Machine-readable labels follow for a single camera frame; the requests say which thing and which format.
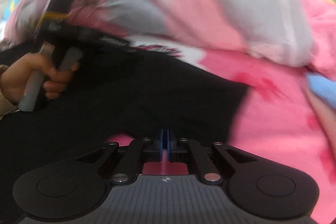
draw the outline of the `person's thumb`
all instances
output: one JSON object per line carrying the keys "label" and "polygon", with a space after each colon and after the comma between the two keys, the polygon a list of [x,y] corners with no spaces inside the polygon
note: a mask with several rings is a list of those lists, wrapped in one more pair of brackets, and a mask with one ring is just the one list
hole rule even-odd
{"label": "person's thumb", "polygon": [[50,57],[40,53],[28,53],[22,58],[22,62],[25,63],[25,68],[28,70],[41,70],[46,75],[53,67]]}

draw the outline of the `black cloth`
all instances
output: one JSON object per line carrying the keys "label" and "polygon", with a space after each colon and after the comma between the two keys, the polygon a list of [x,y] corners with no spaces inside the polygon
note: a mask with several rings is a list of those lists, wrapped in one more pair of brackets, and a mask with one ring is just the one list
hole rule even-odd
{"label": "black cloth", "polygon": [[[31,46],[0,53],[0,63],[12,64]],[[206,146],[226,142],[246,90],[164,53],[87,51],[59,99],[0,122],[0,222],[21,215],[11,193],[20,175],[86,153],[113,134],[154,137],[173,128]]]}

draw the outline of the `screw head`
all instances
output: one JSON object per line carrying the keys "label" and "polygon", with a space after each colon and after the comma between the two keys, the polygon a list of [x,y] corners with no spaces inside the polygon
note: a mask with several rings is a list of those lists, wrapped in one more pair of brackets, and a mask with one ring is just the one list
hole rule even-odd
{"label": "screw head", "polygon": [[113,180],[115,182],[125,182],[125,181],[128,181],[128,175],[126,174],[122,174],[122,173],[119,173],[119,174],[115,174],[113,176]]}
{"label": "screw head", "polygon": [[204,175],[204,179],[207,181],[219,181],[221,179],[221,176],[216,173],[208,173]]}

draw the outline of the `bed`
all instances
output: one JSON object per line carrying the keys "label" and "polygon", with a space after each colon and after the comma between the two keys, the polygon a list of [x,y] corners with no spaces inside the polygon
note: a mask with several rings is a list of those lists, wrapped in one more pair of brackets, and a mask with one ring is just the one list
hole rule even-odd
{"label": "bed", "polygon": [[[0,0],[2,26],[20,0]],[[306,67],[291,68],[243,52],[182,45],[170,39],[131,35],[134,47],[174,53],[177,58],[220,77],[251,85],[245,104],[232,126],[230,145],[270,160],[300,169],[320,187],[320,198],[312,218],[329,224],[336,212],[336,165],[328,140],[302,90]],[[110,140],[128,145],[131,138]],[[169,163],[147,164],[144,173],[185,173]]]}

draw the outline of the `beige sleeve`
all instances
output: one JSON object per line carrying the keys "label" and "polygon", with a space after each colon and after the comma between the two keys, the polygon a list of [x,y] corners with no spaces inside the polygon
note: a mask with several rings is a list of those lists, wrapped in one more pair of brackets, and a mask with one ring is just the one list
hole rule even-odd
{"label": "beige sleeve", "polygon": [[[5,65],[0,65],[0,75],[4,73],[8,69]],[[16,110],[16,107],[13,106],[9,101],[6,100],[6,98],[2,95],[2,92],[0,90],[0,120],[2,117],[12,111]]]}

